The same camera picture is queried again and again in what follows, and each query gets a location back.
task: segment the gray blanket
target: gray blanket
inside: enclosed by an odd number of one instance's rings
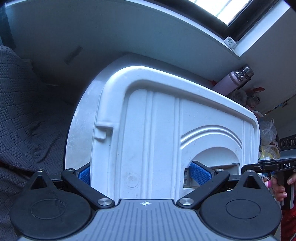
[[[32,172],[58,174],[73,107],[0,46],[0,240],[16,240],[9,210]]]

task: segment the human hand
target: human hand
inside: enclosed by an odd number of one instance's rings
[[[291,184],[295,184],[296,182],[296,173],[294,173],[288,180],[287,180],[287,183],[289,185]],[[277,179],[275,177],[272,177],[271,178],[271,187],[272,187],[272,190],[274,192],[274,198],[281,202],[284,200],[284,198],[287,197],[287,193],[285,192],[285,188],[284,186],[281,186],[277,183]]]

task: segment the blue gripper pad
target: blue gripper pad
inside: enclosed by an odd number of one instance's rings
[[[84,181],[86,184],[89,185],[90,183],[90,176],[89,176],[90,168],[84,169],[82,172],[79,173],[78,178]]]
[[[76,176],[86,184],[90,185],[90,163],[76,170]]]
[[[203,185],[214,176],[214,171],[197,161],[193,161],[189,166],[189,174],[199,185]]]

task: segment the white wall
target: white wall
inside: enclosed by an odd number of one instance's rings
[[[16,53],[31,58],[47,82],[79,93],[111,61],[132,52],[167,62],[209,80],[248,63],[250,86],[266,89],[260,111],[295,92],[296,13],[288,10],[239,59],[193,25],[123,0],[28,0],[7,6]],[[83,50],[67,65],[65,57]]]
[[[296,134],[296,97],[284,107],[278,107],[266,115],[267,120],[274,119],[279,138]]]

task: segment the ribbed gray plastic surface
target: ribbed gray plastic surface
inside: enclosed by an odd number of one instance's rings
[[[80,233],[64,241],[226,241],[200,221],[195,211],[181,209],[170,199],[122,199],[115,208],[97,212]],[[275,241],[272,237],[263,241]]]

